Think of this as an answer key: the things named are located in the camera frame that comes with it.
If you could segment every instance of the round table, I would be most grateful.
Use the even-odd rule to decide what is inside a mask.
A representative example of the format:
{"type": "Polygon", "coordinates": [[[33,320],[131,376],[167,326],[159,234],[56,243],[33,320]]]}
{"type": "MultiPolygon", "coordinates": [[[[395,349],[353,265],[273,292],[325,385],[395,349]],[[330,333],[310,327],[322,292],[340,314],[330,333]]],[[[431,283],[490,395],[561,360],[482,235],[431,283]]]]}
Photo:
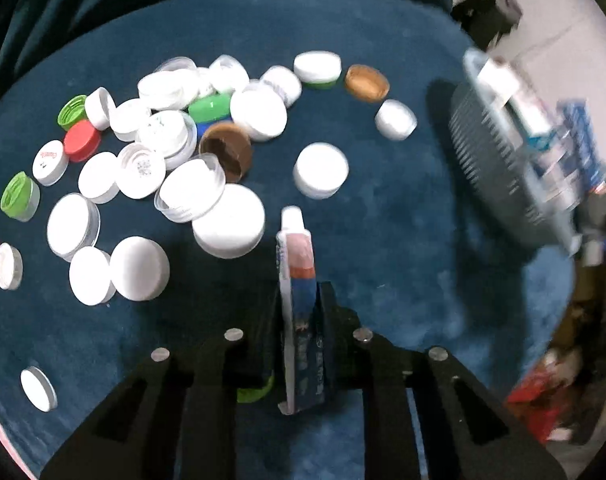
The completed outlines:
{"type": "MultiPolygon", "coordinates": [[[[554,247],[527,253],[514,245],[472,195],[453,158],[449,102],[463,79],[469,38],[442,10],[407,0],[169,0],[109,22],[68,44],[17,82],[0,101],[0,196],[20,170],[31,173],[37,150],[61,138],[60,107],[99,86],[117,103],[161,61],[192,57],[200,66],[220,54],[250,76],[292,66],[296,54],[331,50],[343,67],[376,67],[390,98],[412,108],[418,127],[391,142],[374,126],[378,105],[353,98],[342,84],[304,89],[279,138],[256,144],[242,184],[266,210],[260,245],[237,260],[205,254],[188,224],[174,224],[150,199],[119,194],[99,206],[97,247],[112,252],[127,236],[157,241],[172,276],[156,300],[79,303],[68,263],[46,241],[46,222],[64,194],[77,191],[82,164],[72,164],[27,224],[0,211],[0,241],[18,248],[24,277],[0,290],[0,423],[38,476],[42,467],[105,395],[158,347],[189,344],[238,324],[257,284],[276,277],[280,210],[302,208],[312,232],[318,278],[330,280],[339,304],[395,345],[449,348],[497,395],[504,396],[542,354],[572,286],[571,262],[554,247]],[[298,153],[311,142],[338,146],[350,175],[328,200],[302,196],[292,181],[298,153]],[[41,413],[19,376],[41,368],[58,407],[41,413]]],[[[123,147],[110,130],[99,151],[123,147]]],[[[238,478],[362,476],[360,393],[285,417],[268,396],[238,410],[238,478]]]]}

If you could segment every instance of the silver bolt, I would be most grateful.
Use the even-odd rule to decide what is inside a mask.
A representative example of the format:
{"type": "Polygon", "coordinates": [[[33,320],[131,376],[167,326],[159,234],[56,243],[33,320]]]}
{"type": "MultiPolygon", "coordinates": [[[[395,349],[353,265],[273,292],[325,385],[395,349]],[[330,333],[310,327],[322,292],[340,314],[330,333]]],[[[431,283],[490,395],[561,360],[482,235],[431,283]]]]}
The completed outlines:
{"type": "Polygon", "coordinates": [[[243,339],[243,331],[240,328],[230,328],[225,330],[225,339],[228,341],[240,341],[243,339]]]}
{"type": "Polygon", "coordinates": [[[170,351],[167,348],[158,347],[156,350],[152,352],[152,361],[156,361],[160,363],[161,361],[165,361],[170,356],[170,351]]]}
{"type": "Polygon", "coordinates": [[[430,348],[430,351],[427,352],[427,355],[435,361],[444,361],[449,357],[448,351],[440,346],[435,346],[434,348],[430,348]]]}
{"type": "Polygon", "coordinates": [[[369,343],[374,337],[374,333],[366,326],[357,328],[352,335],[359,343],[369,343]]]}

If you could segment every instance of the red object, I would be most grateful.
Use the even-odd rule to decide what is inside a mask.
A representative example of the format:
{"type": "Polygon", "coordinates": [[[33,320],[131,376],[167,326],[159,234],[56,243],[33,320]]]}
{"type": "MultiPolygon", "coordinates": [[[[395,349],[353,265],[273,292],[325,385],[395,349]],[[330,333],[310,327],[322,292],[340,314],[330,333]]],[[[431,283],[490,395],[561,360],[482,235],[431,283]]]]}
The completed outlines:
{"type": "Polygon", "coordinates": [[[72,162],[83,162],[96,152],[99,144],[100,131],[90,121],[83,119],[65,134],[63,150],[72,162]]]}

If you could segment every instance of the gray basket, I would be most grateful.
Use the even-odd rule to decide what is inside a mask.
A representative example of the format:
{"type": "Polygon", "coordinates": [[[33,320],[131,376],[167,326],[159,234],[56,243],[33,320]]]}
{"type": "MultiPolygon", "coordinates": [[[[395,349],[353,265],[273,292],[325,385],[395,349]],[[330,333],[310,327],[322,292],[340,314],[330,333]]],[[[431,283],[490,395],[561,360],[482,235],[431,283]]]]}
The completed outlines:
{"type": "Polygon", "coordinates": [[[467,82],[452,98],[449,127],[458,161],[480,198],[521,244],[559,244],[568,254],[580,248],[569,210],[546,200],[544,184],[530,163],[531,148],[494,95],[477,84],[488,60],[477,49],[463,58],[467,82]]]}

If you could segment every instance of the metal rivet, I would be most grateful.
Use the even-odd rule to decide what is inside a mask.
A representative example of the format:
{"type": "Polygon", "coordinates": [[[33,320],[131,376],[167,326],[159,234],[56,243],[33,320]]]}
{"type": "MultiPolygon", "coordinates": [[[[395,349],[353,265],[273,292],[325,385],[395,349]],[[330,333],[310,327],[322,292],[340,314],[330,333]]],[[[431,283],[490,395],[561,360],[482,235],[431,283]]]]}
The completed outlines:
{"type": "Polygon", "coordinates": [[[352,335],[359,343],[369,343],[374,337],[374,333],[366,326],[357,328],[352,335]]]}
{"type": "Polygon", "coordinates": [[[427,352],[427,355],[435,361],[444,361],[449,357],[448,351],[440,346],[435,346],[434,348],[430,348],[430,351],[427,352]]]}
{"type": "Polygon", "coordinates": [[[225,331],[225,339],[228,341],[240,341],[243,339],[243,331],[240,328],[230,328],[225,331]]]}
{"type": "Polygon", "coordinates": [[[161,361],[165,361],[169,356],[170,351],[167,348],[163,348],[161,346],[152,352],[152,361],[160,363],[161,361]]]}

